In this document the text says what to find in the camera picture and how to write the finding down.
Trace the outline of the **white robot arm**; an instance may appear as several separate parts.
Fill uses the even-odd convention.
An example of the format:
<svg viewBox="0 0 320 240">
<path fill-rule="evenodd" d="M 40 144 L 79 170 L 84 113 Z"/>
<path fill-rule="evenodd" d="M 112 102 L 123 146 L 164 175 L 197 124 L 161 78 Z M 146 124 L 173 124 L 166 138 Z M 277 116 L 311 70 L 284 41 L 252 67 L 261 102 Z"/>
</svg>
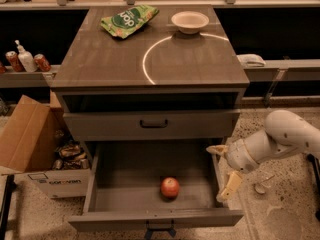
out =
<svg viewBox="0 0 320 240">
<path fill-rule="evenodd" d="M 229 145 L 206 148 L 212 155 L 223 157 L 232 168 L 228 182 L 217 200 L 228 200 L 239 188 L 243 175 L 256 170 L 260 164 L 307 152 L 320 159 L 320 130 L 302 117 L 287 110 L 271 112 L 264 128 L 245 139 Z"/>
</svg>

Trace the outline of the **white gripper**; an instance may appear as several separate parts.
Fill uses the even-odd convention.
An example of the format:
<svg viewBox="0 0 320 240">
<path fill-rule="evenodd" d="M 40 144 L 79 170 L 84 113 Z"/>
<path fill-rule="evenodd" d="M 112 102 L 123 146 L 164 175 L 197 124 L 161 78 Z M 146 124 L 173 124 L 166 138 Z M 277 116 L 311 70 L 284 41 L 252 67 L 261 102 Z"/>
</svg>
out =
<svg viewBox="0 0 320 240">
<path fill-rule="evenodd" d="M 206 148 L 206 151 L 212 155 L 219 155 L 221 157 L 226 155 L 228 165 L 237 170 L 228 174 L 227 183 L 217 195 L 217 200 L 219 202 L 228 200 L 237 192 L 243 181 L 243 176 L 240 172 L 248 174 L 256 170 L 259 166 L 259 164 L 250 156 L 243 139 L 239 139 L 229 146 L 211 145 Z"/>
</svg>

